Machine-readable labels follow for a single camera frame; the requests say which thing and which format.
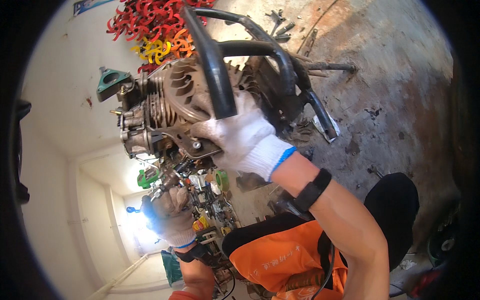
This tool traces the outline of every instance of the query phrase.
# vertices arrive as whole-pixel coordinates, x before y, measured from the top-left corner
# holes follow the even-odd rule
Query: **screw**
[[[200,149],[201,146],[202,146],[202,143],[199,141],[195,141],[192,143],[192,147],[195,149]]]

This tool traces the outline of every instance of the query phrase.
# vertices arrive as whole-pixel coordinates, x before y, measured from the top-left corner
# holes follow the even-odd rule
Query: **black wristband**
[[[180,253],[175,251],[175,254],[186,263],[191,263],[196,259],[205,265],[211,265],[213,260],[213,256],[208,252],[207,247],[201,243],[197,243],[188,252]]]
[[[330,174],[328,170],[320,169],[320,172],[318,172],[315,179],[305,186],[293,202],[303,213],[308,212],[310,206],[312,206],[312,204],[317,201],[318,197],[320,197],[325,191],[331,179],[332,174]]]

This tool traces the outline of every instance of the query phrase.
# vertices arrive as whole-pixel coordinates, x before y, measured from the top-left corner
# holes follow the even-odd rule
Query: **glove with blue cuff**
[[[197,91],[192,105],[208,113],[210,119],[193,124],[190,132],[223,150],[213,156],[219,168],[256,173],[269,182],[273,171],[293,154],[295,147],[275,136],[275,128],[249,92],[238,91],[234,97],[238,114],[216,120],[210,95]]]
[[[147,228],[175,248],[192,244],[196,238],[186,187],[172,187],[151,202],[153,194],[142,197],[140,210],[147,218]]]

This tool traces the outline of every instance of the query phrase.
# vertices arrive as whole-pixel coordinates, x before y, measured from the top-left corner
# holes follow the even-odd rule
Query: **orange shirt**
[[[322,232],[317,221],[310,221],[242,245],[230,255],[230,261],[246,279],[276,292],[272,300],[311,299],[324,282],[317,250]],[[347,273],[336,250],[333,290],[324,288],[315,300],[342,299]]]

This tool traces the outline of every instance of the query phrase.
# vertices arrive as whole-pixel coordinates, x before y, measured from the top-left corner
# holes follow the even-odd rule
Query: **concrete floor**
[[[285,24],[297,23],[290,31],[292,39],[283,46],[296,52],[302,36],[333,2],[218,0],[215,8],[248,14],[269,31],[274,24],[264,13],[283,9],[288,18]],[[207,29],[219,41],[250,39],[240,25],[209,22]],[[327,71],[328,78],[311,77],[314,90],[337,121],[341,135],[328,144],[315,132],[309,142],[297,146],[313,147],[314,164],[329,169],[338,182],[362,201],[378,181],[375,174],[367,172],[371,165],[384,174],[407,174],[420,197],[410,252],[423,252],[438,213],[458,197],[451,176],[449,45],[433,18],[416,0],[338,0],[315,28],[319,32],[310,58],[350,62],[360,70],[353,75]],[[245,60],[236,58],[234,63]],[[313,116],[311,108],[305,109],[304,116]],[[229,177],[233,181],[236,174],[229,173]],[[269,195],[274,188],[270,184],[242,194],[232,187],[233,204],[243,226],[256,222],[255,217],[263,219],[271,214],[266,203],[281,192],[277,189]]]

